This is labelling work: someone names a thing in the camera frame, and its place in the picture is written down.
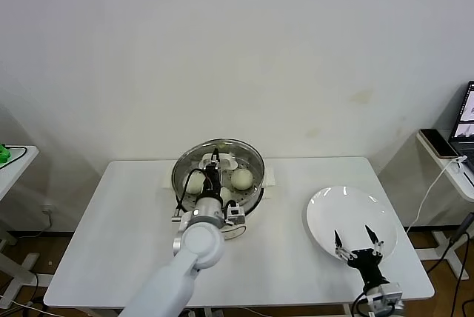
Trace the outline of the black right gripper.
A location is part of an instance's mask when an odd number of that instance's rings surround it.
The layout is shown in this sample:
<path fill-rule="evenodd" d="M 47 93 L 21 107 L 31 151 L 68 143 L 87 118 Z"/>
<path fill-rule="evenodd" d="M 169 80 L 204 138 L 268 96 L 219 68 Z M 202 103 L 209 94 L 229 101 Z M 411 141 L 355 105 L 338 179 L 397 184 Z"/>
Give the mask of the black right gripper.
<path fill-rule="evenodd" d="M 351 268 L 357 269 L 364 282 L 364 288 L 375 288 L 379 285 L 389 284 L 390 282 L 382 275 L 378 268 L 383 256 L 384 241 L 380 240 L 376 233 L 365 225 L 367 234 L 373 243 L 373 248 L 362 250 L 347 250 L 341 241 L 338 232 L 335 230 L 335 253 L 341 259 L 347 262 Z"/>

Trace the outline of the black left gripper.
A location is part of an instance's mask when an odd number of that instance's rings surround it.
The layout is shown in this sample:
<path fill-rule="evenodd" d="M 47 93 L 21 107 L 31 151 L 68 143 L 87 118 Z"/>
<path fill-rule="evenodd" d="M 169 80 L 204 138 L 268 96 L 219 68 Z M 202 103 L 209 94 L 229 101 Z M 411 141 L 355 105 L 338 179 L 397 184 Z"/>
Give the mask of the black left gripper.
<path fill-rule="evenodd" d="M 211 154 L 211 160 L 203 161 L 205 180 L 203 181 L 202 194 L 205 197 L 220 198 L 221 174 L 217 167 L 220 167 L 220 155 L 218 148 L 215 147 Z"/>

